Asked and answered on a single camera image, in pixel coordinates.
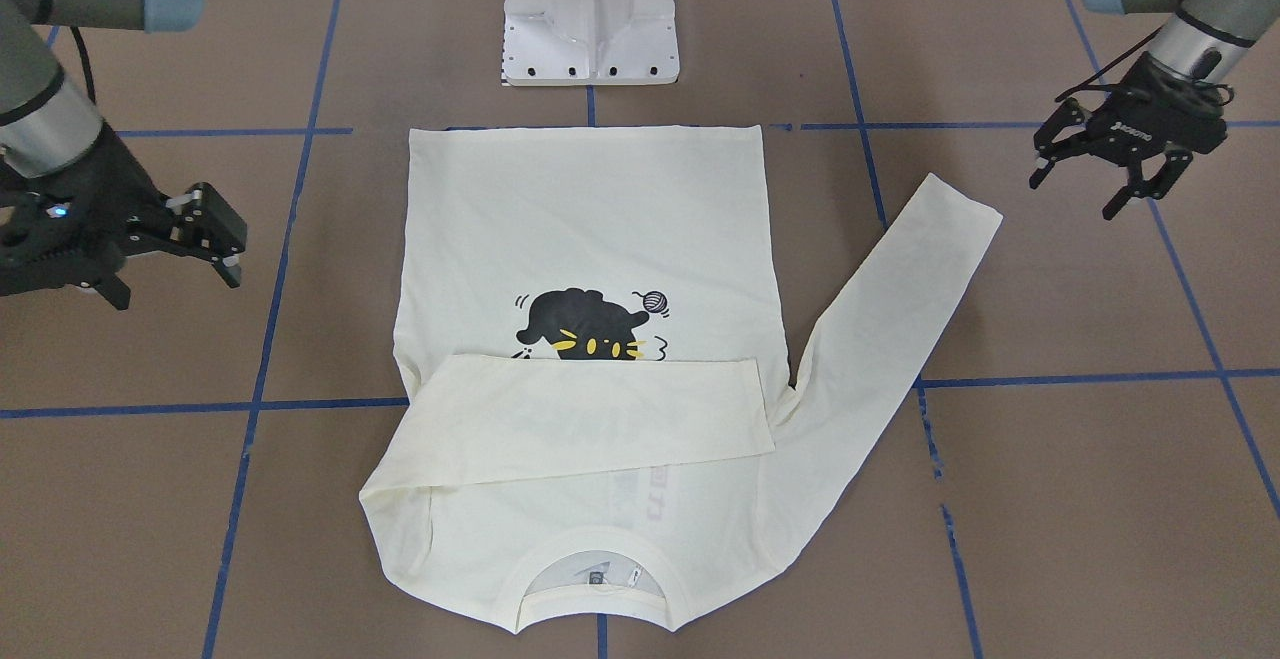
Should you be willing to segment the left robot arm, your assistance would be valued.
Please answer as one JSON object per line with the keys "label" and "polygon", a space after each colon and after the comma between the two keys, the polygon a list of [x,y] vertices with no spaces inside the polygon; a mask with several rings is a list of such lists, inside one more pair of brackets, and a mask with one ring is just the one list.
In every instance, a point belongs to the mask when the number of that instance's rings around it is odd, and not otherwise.
{"label": "left robot arm", "polygon": [[1105,72],[1064,90],[1033,136],[1038,188],[1057,163],[1093,156],[1123,168],[1126,180],[1103,207],[1111,220],[1130,200],[1161,200],[1197,156],[1228,138],[1224,109],[1235,91],[1229,72],[1277,20],[1279,0],[1084,0],[1102,15],[1166,20],[1120,54],[1128,70]]}

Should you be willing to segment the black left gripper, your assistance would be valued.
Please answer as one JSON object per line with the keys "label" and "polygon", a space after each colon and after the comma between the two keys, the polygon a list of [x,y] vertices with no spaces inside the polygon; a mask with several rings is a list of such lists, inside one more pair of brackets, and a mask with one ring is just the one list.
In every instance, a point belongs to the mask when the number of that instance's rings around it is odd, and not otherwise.
{"label": "black left gripper", "polygon": [[[1194,154],[1210,154],[1226,139],[1219,90],[1169,70],[1151,52],[1142,52],[1121,81],[1096,90],[1107,99],[1093,113],[1078,99],[1064,99],[1034,132],[1029,189],[1039,188],[1056,163],[1069,157],[1092,154],[1123,164],[1126,184],[1102,209],[1103,220],[1111,221],[1129,200],[1162,200]],[[1157,154],[1164,163],[1147,179],[1142,163]]]}

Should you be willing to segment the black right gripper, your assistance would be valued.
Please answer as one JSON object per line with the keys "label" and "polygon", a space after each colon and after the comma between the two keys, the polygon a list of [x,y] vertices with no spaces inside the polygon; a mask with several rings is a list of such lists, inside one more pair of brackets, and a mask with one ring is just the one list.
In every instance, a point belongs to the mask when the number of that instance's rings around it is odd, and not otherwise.
{"label": "black right gripper", "polygon": [[248,226],[209,182],[169,198],[108,123],[86,157],[60,171],[55,197],[70,200],[68,229],[40,257],[45,285],[95,285],[118,311],[131,305],[119,279],[128,258],[169,253],[201,258],[227,287],[239,287]]}

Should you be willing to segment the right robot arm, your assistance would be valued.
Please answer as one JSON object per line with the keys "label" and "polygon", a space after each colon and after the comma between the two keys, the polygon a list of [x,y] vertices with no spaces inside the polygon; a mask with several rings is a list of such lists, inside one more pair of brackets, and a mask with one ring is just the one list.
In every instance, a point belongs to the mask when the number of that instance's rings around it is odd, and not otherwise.
{"label": "right robot arm", "polygon": [[207,182],[163,193],[102,115],[83,31],[183,33],[204,0],[1,0],[4,296],[78,287],[131,305],[136,255],[242,282],[247,223]]}

